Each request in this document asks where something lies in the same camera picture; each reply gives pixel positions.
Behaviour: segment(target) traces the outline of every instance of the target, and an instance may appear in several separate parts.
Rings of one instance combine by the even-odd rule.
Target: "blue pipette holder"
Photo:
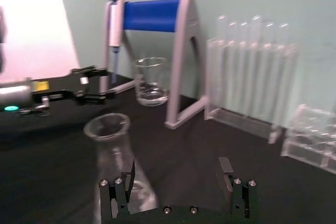
[[[172,70],[170,79],[170,98],[167,104],[165,125],[175,129],[185,121],[202,111],[206,104],[205,91],[205,40],[201,35],[199,18],[194,0],[154,0],[141,2],[126,2],[124,6],[123,45],[132,60],[136,57],[126,35],[126,30],[160,31],[175,33]],[[104,67],[109,65],[108,34],[106,31],[106,55]],[[180,88],[183,70],[183,59],[186,45],[191,43],[195,53],[200,75],[200,90],[202,96],[198,101],[180,111]],[[107,87],[108,79],[105,78],[103,86]],[[134,81],[113,88],[115,93],[120,93],[134,87]]]

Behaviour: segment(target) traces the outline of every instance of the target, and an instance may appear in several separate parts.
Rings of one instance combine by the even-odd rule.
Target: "clear liquid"
[[[156,85],[143,85],[137,95],[137,100],[144,106],[158,106],[168,100],[168,92]]]

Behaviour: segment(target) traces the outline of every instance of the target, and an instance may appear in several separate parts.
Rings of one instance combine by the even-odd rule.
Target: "white panel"
[[[78,60],[62,0],[0,0],[6,18],[0,81],[64,76]]]

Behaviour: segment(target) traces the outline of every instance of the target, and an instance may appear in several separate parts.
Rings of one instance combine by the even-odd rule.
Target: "test tube rack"
[[[286,132],[281,156],[336,174],[335,122],[335,113],[299,105]]]
[[[214,119],[274,143],[282,133],[298,48],[288,24],[255,16],[248,22],[217,21],[207,42],[205,119]]]

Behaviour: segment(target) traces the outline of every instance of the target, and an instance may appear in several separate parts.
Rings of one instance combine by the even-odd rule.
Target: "micropipette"
[[[125,0],[111,0],[109,46],[114,53],[112,83],[117,81],[118,53],[122,44]]]

